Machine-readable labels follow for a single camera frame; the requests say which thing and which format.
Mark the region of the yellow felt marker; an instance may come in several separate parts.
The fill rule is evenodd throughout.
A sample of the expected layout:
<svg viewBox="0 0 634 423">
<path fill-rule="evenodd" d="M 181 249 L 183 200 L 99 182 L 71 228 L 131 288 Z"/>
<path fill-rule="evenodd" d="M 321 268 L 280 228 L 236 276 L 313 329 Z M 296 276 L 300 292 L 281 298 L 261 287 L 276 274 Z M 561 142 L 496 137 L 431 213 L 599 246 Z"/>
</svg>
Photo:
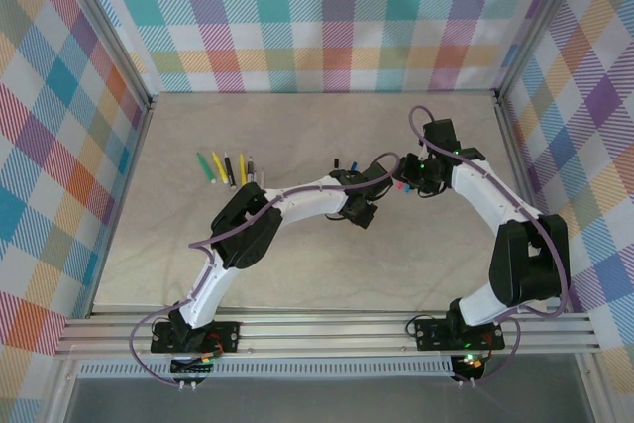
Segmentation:
<svg viewBox="0 0 634 423">
<path fill-rule="evenodd" d="M 221 179 L 222 179 L 223 183 L 224 184 L 229 184 L 229 176 L 228 176 L 228 173 L 227 173 L 227 170 L 226 170 L 226 168 L 224 166 L 223 161 L 221 160 L 221 158 L 215 152 L 212 153 L 212 158 L 213 158 L 213 160 L 214 160 L 214 162 L 216 164 L 216 167 L 217 167 L 217 169 L 219 171 L 219 174 L 221 176 Z"/>
</svg>

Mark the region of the green felt marker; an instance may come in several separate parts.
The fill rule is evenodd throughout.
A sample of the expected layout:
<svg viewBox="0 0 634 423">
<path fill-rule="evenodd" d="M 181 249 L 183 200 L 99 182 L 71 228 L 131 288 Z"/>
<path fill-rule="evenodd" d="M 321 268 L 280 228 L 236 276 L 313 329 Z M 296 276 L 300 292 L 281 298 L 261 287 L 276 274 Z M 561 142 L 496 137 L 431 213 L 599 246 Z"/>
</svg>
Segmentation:
<svg viewBox="0 0 634 423">
<path fill-rule="evenodd" d="M 203 172 L 205 173 L 206 177 L 208 178 L 208 180 L 211 183 L 215 183 L 216 182 L 216 176 L 215 176 L 210 164 L 208 163 L 208 161 L 204 157 L 204 155 L 202 153 L 197 153 L 196 156 L 197 156 L 199 164 L 200 164 Z"/>
</svg>

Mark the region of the aluminium mounting beam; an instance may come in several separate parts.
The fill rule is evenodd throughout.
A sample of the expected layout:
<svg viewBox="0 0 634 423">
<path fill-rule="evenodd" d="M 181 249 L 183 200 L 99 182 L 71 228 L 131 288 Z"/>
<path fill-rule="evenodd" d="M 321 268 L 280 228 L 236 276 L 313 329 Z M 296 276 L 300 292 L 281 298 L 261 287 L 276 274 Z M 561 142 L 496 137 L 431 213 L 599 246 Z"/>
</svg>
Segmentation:
<svg viewBox="0 0 634 423">
<path fill-rule="evenodd" d="M 256 309 L 224 309 L 217 322 L 240 323 L 236 353 L 228 357 L 335 358 L 410 357 L 493 353 L 512 349 L 524 354 L 594 353 L 598 339 L 584 314 L 564 314 L 554 320 L 522 315 L 500 325 L 505 348 L 497 351 L 418 351 L 415 321 L 441 319 L 428 315 L 412 318 L 406 312 L 268 312 Z M 132 352 L 152 354 L 152 329 L 164 317 L 146 318 L 141 312 L 96 312 L 88 319 L 69 321 L 56 355 L 126 357 Z"/>
</svg>

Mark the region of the black connector box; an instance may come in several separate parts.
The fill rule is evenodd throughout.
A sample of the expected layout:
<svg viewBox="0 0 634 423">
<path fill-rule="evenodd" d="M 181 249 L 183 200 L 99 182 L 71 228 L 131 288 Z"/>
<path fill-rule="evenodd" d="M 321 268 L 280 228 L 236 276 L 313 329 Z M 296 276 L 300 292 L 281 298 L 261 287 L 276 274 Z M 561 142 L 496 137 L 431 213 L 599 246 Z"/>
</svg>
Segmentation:
<svg viewBox="0 0 634 423">
<path fill-rule="evenodd" d="M 196 391 L 212 373 L 215 361 L 213 357 L 199 357 L 188 361 L 174 359 L 170 361 L 169 372 L 179 391 L 185 388 Z"/>
<path fill-rule="evenodd" d="M 453 372 L 451 379 L 459 385 L 480 380 L 484 376 L 486 363 L 490 358 L 491 353 L 467 353 L 462 356 L 451 356 Z"/>
</svg>

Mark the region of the aluminium side rail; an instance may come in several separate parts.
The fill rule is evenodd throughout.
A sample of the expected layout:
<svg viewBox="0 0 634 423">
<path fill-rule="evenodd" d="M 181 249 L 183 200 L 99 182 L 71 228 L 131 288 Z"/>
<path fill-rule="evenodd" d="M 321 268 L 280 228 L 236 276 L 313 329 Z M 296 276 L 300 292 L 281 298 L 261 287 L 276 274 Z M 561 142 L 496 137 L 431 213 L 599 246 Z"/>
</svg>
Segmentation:
<svg viewBox="0 0 634 423">
<path fill-rule="evenodd" d="M 536 208 L 535 194 L 532 189 L 530 177 L 527 173 L 523 158 L 520 154 L 517 139 L 512 131 L 510 116 L 504 102 L 504 97 L 496 89 L 492 91 L 492 97 L 495 116 L 509 157 L 514 181 L 517 186 L 517 193 L 526 203 Z M 569 307 L 569 276 L 567 275 L 565 267 L 565 263 L 568 258 L 568 240 L 565 236 L 563 236 L 564 258 L 562 259 L 560 252 L 556 247 L 556 244 L 558 243 L 557 240 L 551 239 L 549 236 L 544 237 L 540 234 L 537 234 L 537 237 L 543 242 L 541 254 L 547 260 L 549 267 L 553 269 L 553 272 L 557 276 L 556 283 L 560 287 L 557 297 L 559 298 L 560 303 L 554 311 L 542 313 L 541 311 L 534 309 L 533 313 L 542 317 L 546 316 L 555 318 L 566 312 Z"/>
<path fill-rule="evenodd" d="M 79 312 L 80 318 L 87 319 L 91 315 L 99 283 L 103 275 L 105 265 L 107 264 L 108 255 L 110 253 L 117 232 L 123 209 L 125 207 L 130 186 L 133 182 L 134 173 L 151 125 L 151 121 L 157 105 L 157 100 L 157 95 L 151 96 L 148 104 L 144 108 L 140 130 L 136 136 L 134 147 L 132 149 L 132 155 L 127 164 L 126 173 L 124 175 L 124 181 L 121 187 L 121 194 L 119 196 L 119 200 L 115 203 L 114 206 L 113 221 L 107 229 L 107 233 L 105 234 L 105 242 L 103 243 L 103 247 L 97 256 L 96 266 L 94 272 L 92 272 L 91 274 L 91 278 L 89 281 L 86 299 L 81 308 L 81 311 Z"/>
</svg>

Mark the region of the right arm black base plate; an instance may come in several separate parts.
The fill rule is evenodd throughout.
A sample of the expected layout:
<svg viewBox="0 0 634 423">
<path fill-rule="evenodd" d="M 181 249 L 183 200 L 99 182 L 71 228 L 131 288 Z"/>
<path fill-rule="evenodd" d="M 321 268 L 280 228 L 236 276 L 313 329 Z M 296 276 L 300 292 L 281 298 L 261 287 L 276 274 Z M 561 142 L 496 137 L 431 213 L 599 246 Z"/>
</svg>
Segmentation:
<svg viewBox="0 0 634 423">
<path fill-rule="evenodd" d="M 448 319 L 420 319 L 415 321 L 418 351 L 497 351 L 505 348 L 500 326 L 484 324 L 466 326 Z"/>
</svg>

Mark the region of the aluminium frame post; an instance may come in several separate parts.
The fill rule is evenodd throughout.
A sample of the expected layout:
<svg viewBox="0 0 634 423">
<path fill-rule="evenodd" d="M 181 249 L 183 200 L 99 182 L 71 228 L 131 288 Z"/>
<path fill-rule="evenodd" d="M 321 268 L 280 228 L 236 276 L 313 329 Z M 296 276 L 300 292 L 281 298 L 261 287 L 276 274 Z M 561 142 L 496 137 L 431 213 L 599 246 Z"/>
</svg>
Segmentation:
<svg viewBox="0 0 634 423">
<path fill-rule="evenodd" d="M 530 56 L 537 48 L 543 34 L 559 11 L 564 0 L 533 0 L 527 11 L 527 19 L 522 24 L 523 30 L 513 49 L 509 51 L 509 60 L 502 68 L 502 76 L 493 89 L 497 100 L 506 97 L 514 84 L 520 79 Z"/>
<path fill-rule="evenodd" d="M 135 98 L 146 110 L 151 110 L 153 108 L 152 94 L 137 72 L 101 2 L 99 0 L 77 0 L 77 2 Z"/>
</svg>

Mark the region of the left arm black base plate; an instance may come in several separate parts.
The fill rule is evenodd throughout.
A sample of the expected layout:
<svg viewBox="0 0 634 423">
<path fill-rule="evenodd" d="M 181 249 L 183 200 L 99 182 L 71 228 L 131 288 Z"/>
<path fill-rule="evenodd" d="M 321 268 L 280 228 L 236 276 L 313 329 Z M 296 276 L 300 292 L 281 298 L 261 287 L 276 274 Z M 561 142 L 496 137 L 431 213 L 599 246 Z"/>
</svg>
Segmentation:
<svg viewBox="0 0 634 423">
<path fill-rule="evenodd" d="M 209 354 L 236 353 L 239 344 L 240 323 L 212 322 L 197 329 L 184 325 L 174 328 L 167 321 L 158 321 L 152 329 L 153 354 Z"/>
</svg>

